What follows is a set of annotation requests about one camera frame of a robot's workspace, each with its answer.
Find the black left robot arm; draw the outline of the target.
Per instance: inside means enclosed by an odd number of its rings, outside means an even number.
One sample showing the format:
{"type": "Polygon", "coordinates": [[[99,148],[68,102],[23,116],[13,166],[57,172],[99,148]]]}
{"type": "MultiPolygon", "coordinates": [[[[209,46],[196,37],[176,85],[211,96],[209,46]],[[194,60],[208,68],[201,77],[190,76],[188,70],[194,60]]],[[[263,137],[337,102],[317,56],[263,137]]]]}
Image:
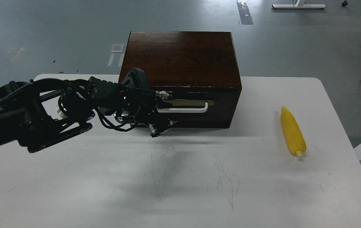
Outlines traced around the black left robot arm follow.
{"type": "Polygon", "coordinates": [[[95,116],[107,129],[128,132],[145,125],[157,137],[174,124],[158,111],[171,107],[165,103],[169,97],[170,92],[153,90],[136,67],[121,83],[93,76],[11,81],[0,87],[0,146],[18,141],[35,153],[91,130],[95,116]]]}

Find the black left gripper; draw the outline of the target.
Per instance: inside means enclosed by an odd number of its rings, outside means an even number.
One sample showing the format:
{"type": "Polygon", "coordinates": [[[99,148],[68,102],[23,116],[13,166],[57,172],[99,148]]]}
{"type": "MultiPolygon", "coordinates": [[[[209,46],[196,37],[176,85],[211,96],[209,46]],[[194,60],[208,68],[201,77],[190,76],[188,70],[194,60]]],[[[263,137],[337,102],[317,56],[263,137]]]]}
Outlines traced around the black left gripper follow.
{"type": "Polygon", "coordinates": [[[156,101],[171,99],[173,91],[153,90],[146,73],[139,68],[133,67],[120,83],[114,83],[114,95],[119,99],[116,120],[149,125],[153,138],[161,136],[178,122],[156,110],[156,101]]]}

